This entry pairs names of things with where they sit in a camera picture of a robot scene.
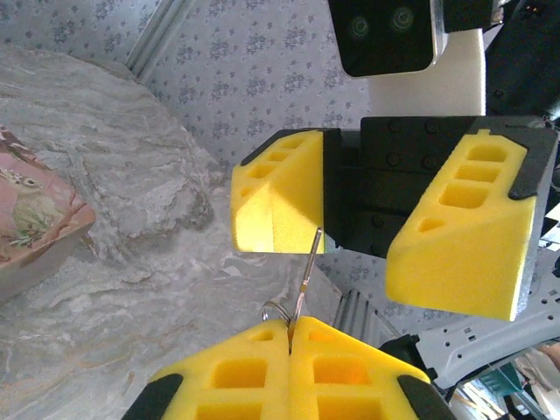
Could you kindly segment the black clamp block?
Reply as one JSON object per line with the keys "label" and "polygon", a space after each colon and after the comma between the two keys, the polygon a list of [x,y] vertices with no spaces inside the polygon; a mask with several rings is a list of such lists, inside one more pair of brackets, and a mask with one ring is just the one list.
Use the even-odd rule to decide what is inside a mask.
{"label": "black clamp block", "polygon": [[418,335],[406,334],[397,339],[392,339],[383,343],[379,349],[385,354],[389,354],[422,370],[431,380],[435,380],[438,377],[438,374],[433,367],[426,367],[424,360],[417,349],[417,343],[419,341],[420,338]]}

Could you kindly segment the aluminium frame post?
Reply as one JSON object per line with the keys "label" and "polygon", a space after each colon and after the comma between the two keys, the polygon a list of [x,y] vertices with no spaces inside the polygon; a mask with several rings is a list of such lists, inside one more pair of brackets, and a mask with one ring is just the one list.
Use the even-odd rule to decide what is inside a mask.
{"label": "aluminium frame post", "polygon": [[155,11],[148,18],[145,27],[140,31],[140,37],[129,53],[125,66],[139,77],[144,70],[150,56],[157,48],[173,15],[176,0],[158,0]]}

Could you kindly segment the silver metal key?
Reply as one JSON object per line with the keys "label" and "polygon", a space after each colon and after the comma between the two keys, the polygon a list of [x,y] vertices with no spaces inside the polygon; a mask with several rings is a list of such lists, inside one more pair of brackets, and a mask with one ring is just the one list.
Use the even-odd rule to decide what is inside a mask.
{"label": "silver metal key", "polygon": [[302,277],[302,280],[298,286],[298,294],[297,294],[297,300],[296,303],[294,305],[294,309],[292,311],[292,314],[290,315],[290,321],[288,323],[288,352],[289,354],[292,353],[292,348],[293,348],[293,339],[294,339],[294,335],[295,335],[295,330],[297,327],[297,323],[298,320],[300,318],[301,315],[301,311],[303,308],[303,303],[305,301],[305,293],[308,289],[308,285],[309,282],[311,280],[311,276],[312,276],[312,270],[314,267],[314,263],[316,260],[316,256],[318,254],[319,251],[319,245],[321,243],[321,238],[323,235],[323,229],[322,227],[317,227],[312,244],[311,244],[311,250],[307,259],[307,263],[305,265],[305,269],[304,269],[304,274]]}

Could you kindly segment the aluminium table edge rail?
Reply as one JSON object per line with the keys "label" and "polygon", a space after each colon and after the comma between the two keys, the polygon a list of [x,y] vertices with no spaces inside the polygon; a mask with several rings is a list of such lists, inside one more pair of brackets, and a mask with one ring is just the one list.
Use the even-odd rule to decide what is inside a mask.
{"label": "aluminium table edge rail", "polygon": [[332,326],[375,348],[400,336],[400,333],[357,289],[351,289],[341,297]]}

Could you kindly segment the grey perforated metal bracket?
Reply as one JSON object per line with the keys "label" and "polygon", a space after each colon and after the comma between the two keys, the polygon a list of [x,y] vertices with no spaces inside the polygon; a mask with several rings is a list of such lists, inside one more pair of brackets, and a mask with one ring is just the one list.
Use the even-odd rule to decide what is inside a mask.
{"label": "grey perforated metal bracket", "polygon": [[514,321],[469,318],[419,334],[416,349],[436,372],[435,383],[448,389],[471,373],[512,354],[560,337],[560,291],[533,295]]}

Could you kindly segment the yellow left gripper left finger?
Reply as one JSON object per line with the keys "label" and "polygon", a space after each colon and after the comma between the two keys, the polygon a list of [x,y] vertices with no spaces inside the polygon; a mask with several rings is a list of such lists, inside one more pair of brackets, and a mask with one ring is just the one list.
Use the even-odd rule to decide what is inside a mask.
{"label": "yellow left gripper left finger", "polygon": [[122,420],[288,420],[285,323],[269,320],[157,371]]}

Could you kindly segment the pink illustrated storybook box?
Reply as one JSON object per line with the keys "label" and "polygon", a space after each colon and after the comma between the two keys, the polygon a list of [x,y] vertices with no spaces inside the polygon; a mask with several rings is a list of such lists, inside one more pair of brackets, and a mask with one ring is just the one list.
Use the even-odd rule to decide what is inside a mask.
{"label": "pink illustrated storybook box", "polygon": [[94,223],[92,207],[0,125],[0,305],[53,276]]}

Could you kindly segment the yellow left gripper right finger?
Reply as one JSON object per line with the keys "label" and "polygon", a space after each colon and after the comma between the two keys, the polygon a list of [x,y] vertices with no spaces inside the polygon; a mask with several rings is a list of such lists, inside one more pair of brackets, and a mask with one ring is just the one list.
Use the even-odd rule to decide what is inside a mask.
{"label": "yellow left gripper right finger", "polygon": [[291,341],[290,420],[456,420],[421,369],[312,317]]}

